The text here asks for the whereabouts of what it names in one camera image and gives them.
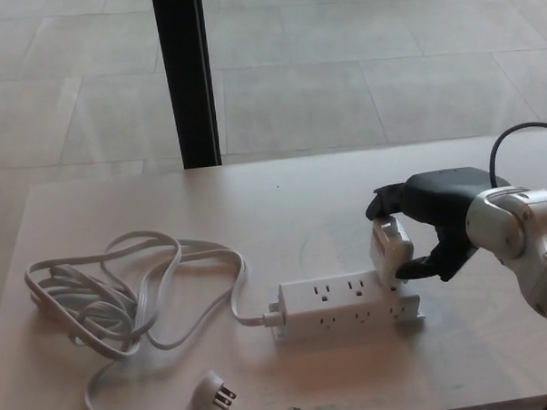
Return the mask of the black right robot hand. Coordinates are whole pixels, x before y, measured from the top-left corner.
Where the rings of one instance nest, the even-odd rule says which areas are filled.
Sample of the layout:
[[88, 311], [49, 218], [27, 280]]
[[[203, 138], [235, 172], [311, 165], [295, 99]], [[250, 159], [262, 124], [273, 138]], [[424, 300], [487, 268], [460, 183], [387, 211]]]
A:
[[366, 209], [369, 220], [402, 213], [435, 227], [438, 238], [430, 255], [403, 264], [396, 278], [452, 279], [477, 251], [467, 237], [465, 217], [475, 196], [489, 189], [489, 173], [474, 167], [418, 173], [403, 183], [376, 189]]

